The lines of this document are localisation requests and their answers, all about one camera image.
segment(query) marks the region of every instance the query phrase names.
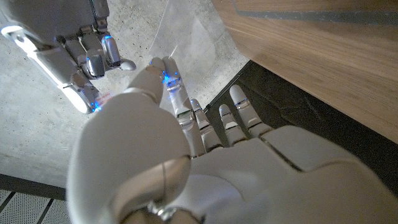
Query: fingertip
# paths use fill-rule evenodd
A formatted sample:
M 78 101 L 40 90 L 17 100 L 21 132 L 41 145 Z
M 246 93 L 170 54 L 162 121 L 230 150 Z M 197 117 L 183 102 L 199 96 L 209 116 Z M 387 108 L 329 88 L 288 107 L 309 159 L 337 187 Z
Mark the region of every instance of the fingertip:
M 229 109 L 229 107 L 225 104 L 221 105 L 218 110 L 220 111 L 220 116 L 224 116 L 227 115 L 229 113 L 231 113 L 231 110 Z
M 167 74 L 169 74 L 170 76 L 179 75 L 177 64 L 172 57 L 164 57 L 163 62 Z
M 199 102 L 197 101 L 197 99 L 191 100 L 191 106 L 192 106 L 193 111 L 197 111 L 197 110 L 201 109 L 201 106 L 200 106 Z
M 229 94 L 231 95 L 235 105 L 247 99 L 247 96 L 244 94 L 242 88 L 238 85 L 231 86 L 229 89 Z
M 137 69 L 137 65 L 132 60 L 121 58 L 120 61 L 121 61 L 121 64 L 120 64 L 121 70 L 133 71 L 133 70 Z
M 149 62 L 149 65 L 152 65 L 153 67 L 157 67 L 157 68 L 161 69 L 162 71 L 166 70 L 166 66 L 165 66 L 163 60 L 158 57 L 154 57 Z

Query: black floor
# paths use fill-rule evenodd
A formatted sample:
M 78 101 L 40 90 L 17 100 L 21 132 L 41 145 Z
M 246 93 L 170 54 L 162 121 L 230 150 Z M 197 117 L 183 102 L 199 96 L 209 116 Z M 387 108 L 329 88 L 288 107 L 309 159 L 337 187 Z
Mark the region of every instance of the black floor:
M 227 145 L 227 139 L 218 107 L 225 103 L 235 118 L 239 117 L 229 96 L 229 87 L 234 84 L 242 88 L 264 123 L 273 128 L 298 126 L 340 145 L 398 195 L 397 144 L 252 61 L 204 109 L 223 144 Z

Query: perforated metal grate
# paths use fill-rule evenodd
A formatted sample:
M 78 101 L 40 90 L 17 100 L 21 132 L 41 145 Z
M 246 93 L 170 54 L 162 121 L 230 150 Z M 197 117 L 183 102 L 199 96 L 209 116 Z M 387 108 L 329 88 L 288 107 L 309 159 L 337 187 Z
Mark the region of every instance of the perforated metal grate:
M 0 223 L 36 224 L 49 198 L 16 193 L 0 213 Z
M 45 214 L 42 224 L 70 224 L 67 203 L 61 200 L 54 200 Z
M 0 205 L 7 199 L 9 194 L 11 194 L 11 191 L 0 189 Z

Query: wood grain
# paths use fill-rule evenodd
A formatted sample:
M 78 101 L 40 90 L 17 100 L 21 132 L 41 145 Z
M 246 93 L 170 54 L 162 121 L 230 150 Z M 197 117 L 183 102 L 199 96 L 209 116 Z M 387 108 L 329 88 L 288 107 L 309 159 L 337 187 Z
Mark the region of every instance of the wood grain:
M 398 143 L 398 28 L 237 15 L 213 0 L 245 56 Z
M 235 0 L 241 11 L 393 11 L 398 1 L 388 0 Z

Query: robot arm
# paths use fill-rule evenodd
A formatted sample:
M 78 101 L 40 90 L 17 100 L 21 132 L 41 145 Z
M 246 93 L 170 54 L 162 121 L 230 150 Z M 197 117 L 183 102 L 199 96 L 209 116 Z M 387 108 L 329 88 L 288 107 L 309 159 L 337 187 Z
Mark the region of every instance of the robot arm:
M 159 108 L 162 83 L 174 116 Z M 174 60 L 154 58 L 83 128 L 72 222 L 396 223 L 397 199 L 359 159 L 300 128 L 272 129 L 240 87 L 230 95 L 245 127 L 221 105 L 224 147 Z
M 15 42 L 82 113 L 96 109 L 90 82 L 105 71 L 134 70 L 108 32 L 106 0 L 0 1 L 2 35 Z

